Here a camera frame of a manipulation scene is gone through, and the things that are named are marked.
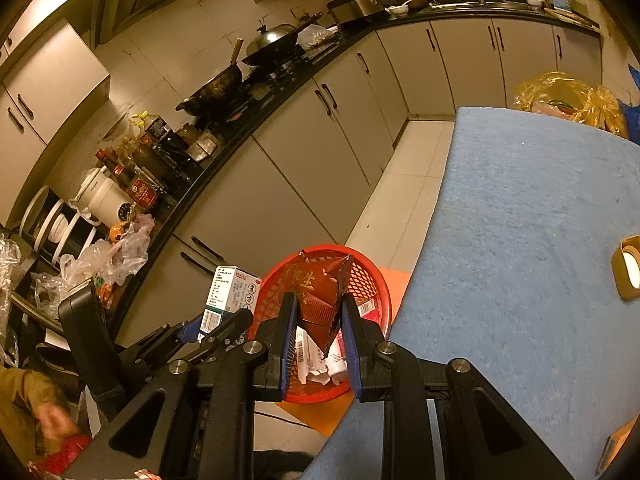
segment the blue tabletop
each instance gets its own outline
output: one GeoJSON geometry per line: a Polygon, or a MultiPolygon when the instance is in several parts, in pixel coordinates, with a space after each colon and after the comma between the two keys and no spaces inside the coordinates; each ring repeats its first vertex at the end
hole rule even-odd
{"type": "MultiPolygon", "coordinates": [[[[640,299],[610,258],[640,234],[640,146],[552,117],[461,108],[390,338],[467,357],[578,480],[640,410],[640,299]]],[[[305,480],[380,477],[382,405],[355,402],[305,480]]]]}

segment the metal screw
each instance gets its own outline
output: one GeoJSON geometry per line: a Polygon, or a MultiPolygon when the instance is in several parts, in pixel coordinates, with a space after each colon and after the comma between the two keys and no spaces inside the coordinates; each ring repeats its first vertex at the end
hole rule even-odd
{"type": "Polygon", "coordinates": [[[260,341],[247,341],[244,343],[244,346],[242,346],[242,350],[248,354],[257,354],[262,350],[262,343],[260,341]]]}
{"type": "Polygon", "coordinates": [[[471,370],[471,363],[461,357],[453,359],[453,361],[451,362],[451,366],[455,371],[461,374],[466,374],[469,370],[471,370]]]}
{"type": "Polygon", "coordinates": [[[185,373],[189,369],[189,363],[184,359],[178,359],[169,363],[169,371],[174,375],[185,373]]]}
{"type": "Polygon", "coordinates": [[[378,343],[378,351],[386,355],[395,354],[398,351],[398,345],[391,341],[383,341],[382,343],[378,343]]]}

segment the frying pan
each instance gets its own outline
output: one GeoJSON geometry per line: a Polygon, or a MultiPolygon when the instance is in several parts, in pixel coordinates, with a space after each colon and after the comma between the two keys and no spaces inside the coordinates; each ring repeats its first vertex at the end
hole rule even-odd
{"type": "Polygon", "coordinates": [[[244,40],[238,38],[231,55],[231,62],[217,76],[206,82],[200,89],[187,97],[175,107],[176,110],[184,110],[189,115],[200,117],[216,105],[223,104],[233,98],[240,90],[242,71],[238,66],[238,55],[244,40]]]}
{"type": "Polygon", "coordinates": [[[248,55],[242,62],[249,66],[261,66],[285,59],[296,46],[298,33],[321,17],[322,12],[318,12],[297,27],[283,23],[267,30],[267,27],[263,25],[258,29],[260,35],[246,48],[248,55]]]}

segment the orange mat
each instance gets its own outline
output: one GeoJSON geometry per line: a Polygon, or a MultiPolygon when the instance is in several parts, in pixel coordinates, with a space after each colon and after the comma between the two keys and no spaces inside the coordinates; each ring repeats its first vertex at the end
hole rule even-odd
{"type": "MultiPolygon", "coordinates": [[[[379,268],[391,294],[391,321],[393,322],[398,310],[400,310],[400,304],[411,274],[400,270],[379,268]]],[[[324,436],[329,436],[334,432],[335,427],[347,412],[353,399],[353,392],[350,390],[346,394],[337,397],[337,399],[328,400],[327,402],[317,402],[315,404],[279,402],[278,406],[295,416],[303,424],[319,431],[324,436]]]]}

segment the barcode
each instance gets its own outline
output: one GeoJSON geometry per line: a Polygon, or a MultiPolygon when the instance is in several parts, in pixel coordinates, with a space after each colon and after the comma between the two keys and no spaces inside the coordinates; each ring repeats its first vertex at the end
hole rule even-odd
{"type": "Polygon", "coordinates": [[[212,310],[205,310],[204,315],[202,316],[202,324],[200,325],[200,329],[203,332],[211,332],[215,327],[220,324],[220,319],[222,318],[221,314],[213,312],[212,310]]]}
{"type": "Polygon", "coordinates": [[[305,350],[302,341],[298,341],[296,343],[296,354],[299,363],[303,363],[305,361],[305,350]]]}
{"type": "Polygon", "coordinates": [[[369,312],[371,312],[375,308],[375,304],[373,300],[367,301],[367,303],[363,303],[358,307],[358,312],[360,313],[360,317],[366,316],[369,312]]]}

